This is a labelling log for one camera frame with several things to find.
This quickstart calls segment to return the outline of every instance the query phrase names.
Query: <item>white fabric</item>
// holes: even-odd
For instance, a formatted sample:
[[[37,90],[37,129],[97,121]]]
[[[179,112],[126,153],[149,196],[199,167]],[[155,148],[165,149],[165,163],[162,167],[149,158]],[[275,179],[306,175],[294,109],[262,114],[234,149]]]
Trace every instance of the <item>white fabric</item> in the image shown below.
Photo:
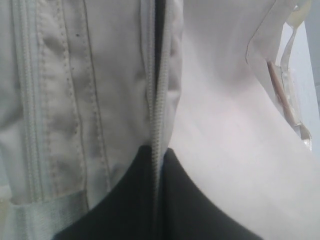
[[[42,203],[10,204],[3,240],[51,240],[87,211],[84,191]]]
[[[213,203],[270,240],[320,238],[320,163],[262,87],[271,84],[266,60],[295,4],[184,1],[170,147]]]

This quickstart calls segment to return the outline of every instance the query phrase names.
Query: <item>garment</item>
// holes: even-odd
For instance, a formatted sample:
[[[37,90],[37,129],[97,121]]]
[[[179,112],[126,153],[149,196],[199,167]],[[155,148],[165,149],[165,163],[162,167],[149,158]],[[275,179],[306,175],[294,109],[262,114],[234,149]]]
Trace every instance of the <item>garment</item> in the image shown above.
[[[224,227],[320,238],[320,164],[282,116],[267,67],[296,3],[2,0],[4,239],[50,240],[81,223],[128,179],[141,146],[152,181],[139,216],[151,226],[172,209],[162,184],[174,159],[167,169]],[[168,147],[176,157],[164,159]]]

